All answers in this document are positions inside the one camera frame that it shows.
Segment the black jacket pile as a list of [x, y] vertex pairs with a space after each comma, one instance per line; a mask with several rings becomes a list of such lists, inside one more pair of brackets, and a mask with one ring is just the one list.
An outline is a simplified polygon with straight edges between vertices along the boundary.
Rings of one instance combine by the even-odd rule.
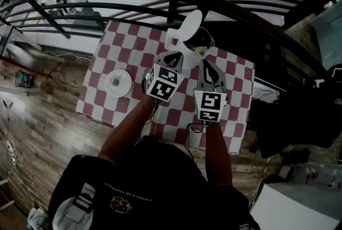
[[297, 91], [271, 103], [252, 100], [248, 121], [256, 130], [250, 152], [259, 150], [263, 158], [289, 145], [331, 147], [342, 133], [342, 64], [324, 78], [303, 79]]

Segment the white power strip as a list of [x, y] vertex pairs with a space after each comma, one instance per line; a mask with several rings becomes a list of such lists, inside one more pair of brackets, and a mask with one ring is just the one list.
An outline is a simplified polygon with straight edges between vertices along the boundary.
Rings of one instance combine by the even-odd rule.
[[9, 155], [11, 156], [11, 159], [12, 159], [12, 163], [13, 163], [14, 166], [16, 166], [17, 165], [17, 155], [14, 152], [14, 149], [13, 149], [10, 141], [7, 140], [6, 143], [7, 143], [7, 149], [9, 151]]

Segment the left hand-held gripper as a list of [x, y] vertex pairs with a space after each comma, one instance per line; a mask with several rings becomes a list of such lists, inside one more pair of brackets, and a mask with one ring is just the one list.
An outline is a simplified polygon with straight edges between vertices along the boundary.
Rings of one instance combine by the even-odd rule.
[[[174, 60], [175, 72], [163, 67], [168, 66]], [[146, 94], [155, 99], [169, 102], [184, 80], [181, 74], [184, 55], [182, 52], [167, 51], [160, 53], [154, 60], [147, 82]]]

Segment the person's right forearm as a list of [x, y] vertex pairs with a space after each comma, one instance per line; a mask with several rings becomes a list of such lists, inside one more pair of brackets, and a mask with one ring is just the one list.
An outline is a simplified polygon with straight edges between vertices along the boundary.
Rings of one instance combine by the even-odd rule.
[[206, 127], [205, 167], [212, 187], [232, 186], [231, 160], [218, 122]]

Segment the person's left forearm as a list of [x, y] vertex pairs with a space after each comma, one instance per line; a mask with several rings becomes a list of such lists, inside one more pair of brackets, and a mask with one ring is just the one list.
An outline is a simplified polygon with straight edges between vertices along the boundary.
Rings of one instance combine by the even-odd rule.
[[144, 95], [133, 110], [110, 133], [98, 157], [118, 165], [134, 147], [155, 107], [155, 100]]

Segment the black mesh waste bin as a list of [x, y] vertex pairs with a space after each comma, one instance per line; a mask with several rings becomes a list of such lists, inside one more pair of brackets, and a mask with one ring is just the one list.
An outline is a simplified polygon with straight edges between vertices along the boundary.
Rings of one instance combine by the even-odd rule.
[[20, 88], [32, 88], [34, 86], [34, 77], [19, 70], [15, 76], [15, 85]]

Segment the pale crumpled cloth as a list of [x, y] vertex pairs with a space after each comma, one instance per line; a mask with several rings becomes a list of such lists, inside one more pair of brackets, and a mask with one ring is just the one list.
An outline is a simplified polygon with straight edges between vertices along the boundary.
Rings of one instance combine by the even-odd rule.
[[27, 217], [27, 230], [51, 230], [48, 214], [41, 208], [33, 207]]

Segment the white plastic pitcher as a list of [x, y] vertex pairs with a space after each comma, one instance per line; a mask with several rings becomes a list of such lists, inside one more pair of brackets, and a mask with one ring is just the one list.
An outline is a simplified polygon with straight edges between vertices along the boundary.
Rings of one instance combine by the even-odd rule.
[[165, 49], [183, 53], [182, 68], [184, 70], [195, 68], [204, 59], [195, 54], [194, 47], [206, 46], [209, 54], [209, 50], [215, 44], [208, 30], [200, 26], [202, 18], [202, 11], [194, 10], [186, 16], [180, 28], [168, 28], [167, 30]]

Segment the white round plate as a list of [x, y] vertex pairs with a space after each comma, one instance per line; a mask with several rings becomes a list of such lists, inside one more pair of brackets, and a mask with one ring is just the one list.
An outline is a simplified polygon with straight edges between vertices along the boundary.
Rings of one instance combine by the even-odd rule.
[[[119, 77], [120, 84], [118, 87], [112, 87], [110, 79], [112, 77]], [[104, 82], [105, 91], [111, 97], [119, 98], [125, 96], [131, 89], [132, 79], [129, 73], [124, 69], [115, 69], [111, 71]]]

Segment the white bag red print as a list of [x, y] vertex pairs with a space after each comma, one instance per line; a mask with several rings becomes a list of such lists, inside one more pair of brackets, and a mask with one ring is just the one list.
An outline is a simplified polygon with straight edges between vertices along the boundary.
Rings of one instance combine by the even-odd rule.
[[342, 189], [342, 165], [339, 164], [308, 162], [285, 165], [278, 176], [291, 183]]

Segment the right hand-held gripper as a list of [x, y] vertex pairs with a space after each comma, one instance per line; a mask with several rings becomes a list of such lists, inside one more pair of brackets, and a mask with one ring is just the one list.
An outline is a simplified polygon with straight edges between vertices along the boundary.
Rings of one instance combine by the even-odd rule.
[[227, 104], [224, 72], [214, 62], [203, 59], [199, 64], [197, 87], [193, 91], [197, 118], [206, 122], [219, 122]]

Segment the red white checkered tablecloth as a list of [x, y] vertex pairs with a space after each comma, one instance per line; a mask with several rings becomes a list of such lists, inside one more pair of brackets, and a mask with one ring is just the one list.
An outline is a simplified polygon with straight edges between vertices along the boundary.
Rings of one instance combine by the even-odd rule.
[[[84, 78], [76, 111], [96, 121], [117, 126], [143, 96], [141, 82], [155, 57], [165, 51], [166, 32], [150, 27], [111, 21], [99, 41]], [[230, 52], [212, 48], [209, 60], [225, 72], [227, 104], [221, 116], [221, 129], [227, 149], [238, 154], [244, 137], [254, 82], [254, 64]], [[110, 96], [105, 79], [115, 69], [126, 70], [130, 91], [123, 97]], [[205, 130], [197, 120], [193, 90], [198, 69], [184, 71], [184, 81], [169, 103], [162, 103], [144, 135], [178, 144], [185, 142], [186, 126], [192, 124], [190, 145], [205, 148]]]

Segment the person's black shirt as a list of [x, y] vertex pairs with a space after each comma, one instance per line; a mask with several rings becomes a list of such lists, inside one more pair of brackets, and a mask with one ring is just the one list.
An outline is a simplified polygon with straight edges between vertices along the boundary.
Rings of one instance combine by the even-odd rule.
[[260, 230], [245, 195], [211, 187], [186, 153], [151, 137], [119, 165], [74, 156], [48, 216], [53, 230]]

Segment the white table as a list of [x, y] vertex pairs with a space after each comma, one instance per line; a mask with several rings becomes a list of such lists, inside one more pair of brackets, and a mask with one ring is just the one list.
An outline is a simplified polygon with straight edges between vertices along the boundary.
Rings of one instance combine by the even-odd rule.
[[251, 215], [261, 230], [337, 230], [342, 222], [342, 190], [265, 184]]

